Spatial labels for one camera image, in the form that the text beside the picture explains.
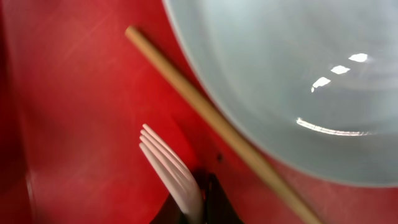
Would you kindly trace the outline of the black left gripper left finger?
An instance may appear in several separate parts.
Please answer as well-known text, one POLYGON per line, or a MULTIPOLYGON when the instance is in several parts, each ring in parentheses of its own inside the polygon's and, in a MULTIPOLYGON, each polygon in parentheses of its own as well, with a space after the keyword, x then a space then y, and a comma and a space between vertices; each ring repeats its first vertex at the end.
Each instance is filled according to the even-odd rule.
POLYGON ((169 194, 150 224, 188 224, 188 220, 169 194))

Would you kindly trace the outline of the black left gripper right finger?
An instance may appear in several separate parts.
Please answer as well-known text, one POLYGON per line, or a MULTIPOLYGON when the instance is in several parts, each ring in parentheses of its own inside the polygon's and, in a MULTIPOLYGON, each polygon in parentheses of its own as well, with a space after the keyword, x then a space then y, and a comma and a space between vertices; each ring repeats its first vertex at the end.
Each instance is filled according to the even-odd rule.
POLYGON ((207 224, 243 224, 216 175, 208 176, 205 190, 205 218, 207 224))

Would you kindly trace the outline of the white plastic fork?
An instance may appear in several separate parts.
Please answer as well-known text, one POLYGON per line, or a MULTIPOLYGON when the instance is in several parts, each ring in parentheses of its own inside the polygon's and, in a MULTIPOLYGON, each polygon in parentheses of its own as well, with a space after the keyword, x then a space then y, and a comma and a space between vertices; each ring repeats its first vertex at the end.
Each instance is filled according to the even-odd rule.
POLYGON ((139 147, 189 223, 204 222, 202 192, 181 158, 147 124, 140 130, 139 147))

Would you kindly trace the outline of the wooden chopstick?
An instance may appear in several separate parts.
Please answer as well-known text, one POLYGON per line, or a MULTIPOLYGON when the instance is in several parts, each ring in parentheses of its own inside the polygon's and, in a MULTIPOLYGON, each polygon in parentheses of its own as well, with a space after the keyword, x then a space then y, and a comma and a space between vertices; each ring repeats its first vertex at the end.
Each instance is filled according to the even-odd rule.
POLYGON ((125 30, 126 37, 141 51, 182 98, 223 139, 270 189, 303 221, 322 224, 307 202, 278 174, 211 103, 164 57, 152 43, 133 26, 125 30))

